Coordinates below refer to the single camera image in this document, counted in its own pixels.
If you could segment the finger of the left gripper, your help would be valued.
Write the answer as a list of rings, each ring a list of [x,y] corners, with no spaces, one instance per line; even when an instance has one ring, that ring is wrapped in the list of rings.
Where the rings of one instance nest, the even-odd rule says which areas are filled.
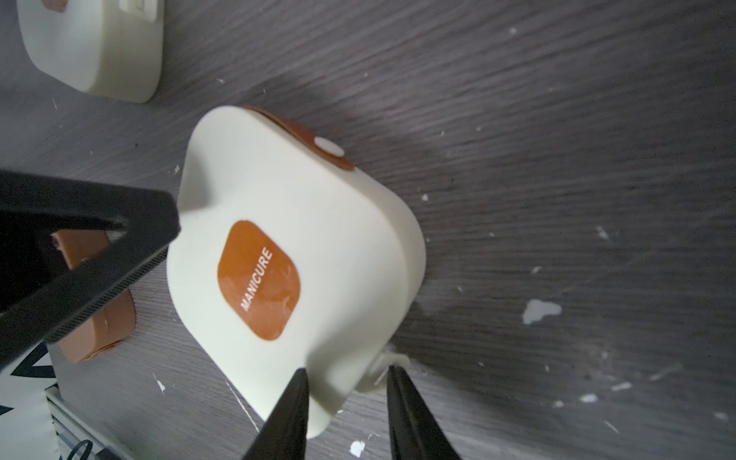
[[[163,191],[1,174],[1,364],[60,341],[160,264],[180,231]]]

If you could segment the brown nail clipper case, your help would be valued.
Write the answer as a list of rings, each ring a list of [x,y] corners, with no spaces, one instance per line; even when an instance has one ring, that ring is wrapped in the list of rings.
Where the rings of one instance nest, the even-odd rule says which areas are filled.
[[[52,239],[70,270],[109,246],[107,234],[102,230],[59,230],[52,234]],[[59,348],[72,364],[91,360],[132,335],[135,325],[134,302],[130,292],[125,291],[63,337]]]

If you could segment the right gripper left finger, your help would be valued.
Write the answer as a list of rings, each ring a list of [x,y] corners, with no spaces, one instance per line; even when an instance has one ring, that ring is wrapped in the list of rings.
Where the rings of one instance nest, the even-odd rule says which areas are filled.
[[[243,460],[304,460],[309,407],[307,370],[299,368]]]

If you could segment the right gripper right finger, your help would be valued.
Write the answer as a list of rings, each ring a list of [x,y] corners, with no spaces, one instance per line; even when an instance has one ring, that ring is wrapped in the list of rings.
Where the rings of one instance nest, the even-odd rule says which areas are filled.
[[[394,460],[460,460],[402,367],[389,367],[387,408]]]

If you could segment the cream nail clipper case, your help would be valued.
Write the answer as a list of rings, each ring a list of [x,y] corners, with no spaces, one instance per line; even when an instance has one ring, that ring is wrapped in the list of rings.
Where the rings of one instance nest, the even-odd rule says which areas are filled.
[[[158,88],[161,0],[18,1],[26,52],[41,72],[91,96],[143,104]]]

